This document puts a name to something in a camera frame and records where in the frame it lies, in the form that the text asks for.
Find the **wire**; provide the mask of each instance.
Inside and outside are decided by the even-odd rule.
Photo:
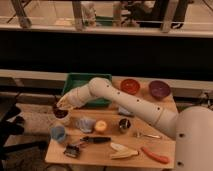
[[[202,1],[213,12],[213,8],[206,2],[206,0],[202,0]]]

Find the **handle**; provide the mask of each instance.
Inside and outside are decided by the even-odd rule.
[[[151,151],[149,151],[147,148],[145,147],[141,147],[141,150],[148,156],[150,157],[151,159],[155,160],[155,161],[158,161],[160,163],[163,163],[163,164],[168,164],[170,162],[169,158],[166,157],[166,156],[161,156],[161,155],[158,155],[158,154],[155,154],[155,153],[152,153]]]

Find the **green plastic tray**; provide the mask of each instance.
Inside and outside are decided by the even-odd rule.
[[[96,73],[69,73],[66,79],[66,82],[64,84],[62,95],[70,91],[71,89],[75,87],[82,86],[84,84],[87,84],[92,78],[94,77],[101,77],[101,78],[107,78],[110,81],[112,81],[112,75],[111,74],[96,74]],[[93,101],[88,102],[85,106],[87,107],[107,107],[109,106],[110,101],[99,98]]]

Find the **cup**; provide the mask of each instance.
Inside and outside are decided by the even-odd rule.
[[[52,139],[57,141],[58,143],[61,143],[66,138],[66,132],[63,126],[55,126],[50,128],[50,136]]]

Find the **table top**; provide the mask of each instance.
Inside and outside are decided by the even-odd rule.
[[[113,81],[113,85],[119,88],[121,80]],[[177,112],[175,102],[172,94],[163,99],[157,101],[150,96],[148,91],[148,83],[140,82],[141,91],[136,94],[138,97],[142,97],[150,102],[156,103],[162,107],[168,108],[174,112]],[[100,136],[100,134],[94,132],[92,134],[84,134],[75,127],[75,120],[82,116],[89,116],[96,120],[103,119],[107,122],[108,128],[101,136],[111,137],[112,142],[125,145],[129,148],[133,148],[139,151],[138,156],[133,156],[125,159],[110,159],[110,154],[115,151],[110,147],[110,143],[103,144],[89,144],[86,148],[81,150],[81,154],[78,158],[67,157],[63,154],[66,145],[68,143],[75,142],[80,138],[88,136]],[[126,134],[121,134],[118,129],[118,122],[122,118],[127,118],[122,115],[118,115],[118,106],[111,104],[108,108],[101,109],[77,109],[72,110],[71,124],[66,127],[67,139],[62,144],[57,143],[54,140],[50,141],[48,151],[46,154],[46,162],[60,163],[60,164],[80,164],[80,165],[102,165],[102,166],[118,166],[118,167],[145,167],[145,168],[173,168],[174,167],[174,155],[175,155],[175,141],[162,134],[155,128],[148,125],[143,120],[137,117],[128,117],[131,122],[131,127]],[[140,131],[144,134],[161,135],[162,139],[153,139],[149,137],[135,138],[133,137],[134,131]],[[148,158],[140,148],[142,146],[147,147],[150,151],[169,157],[170,163],[161,164],[150,158]]]

